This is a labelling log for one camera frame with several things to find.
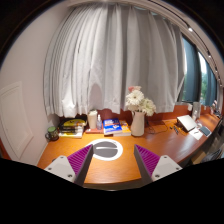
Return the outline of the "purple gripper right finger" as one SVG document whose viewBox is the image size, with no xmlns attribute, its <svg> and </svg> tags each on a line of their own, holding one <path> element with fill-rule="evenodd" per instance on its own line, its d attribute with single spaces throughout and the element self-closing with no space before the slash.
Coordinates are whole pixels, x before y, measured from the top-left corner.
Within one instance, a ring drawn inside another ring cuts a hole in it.
<svg viewBox="0 0 224 224">
<path fill-rule="evenodd" d="M 157 181 L 182 169 L 168 155 L 158 156 L 150 150 L 135 144 L 134 156 L 144 185 Z"/>
</svg>

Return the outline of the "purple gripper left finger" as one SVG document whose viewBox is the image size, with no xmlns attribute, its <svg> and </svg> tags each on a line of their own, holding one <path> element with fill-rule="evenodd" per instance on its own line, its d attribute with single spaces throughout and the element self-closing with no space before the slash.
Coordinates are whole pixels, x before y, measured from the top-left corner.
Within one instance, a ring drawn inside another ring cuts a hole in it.
<svg viewBox="0 0 224 224">
<path fill-rule="evenodd" d="M 90 144 L 68 157 L 60 155 L 45 168 L 45 171 L 75 183 L 76 185 L 82 186 L 84 184 L 92 156 L 93 145 Z"/>
</svg>

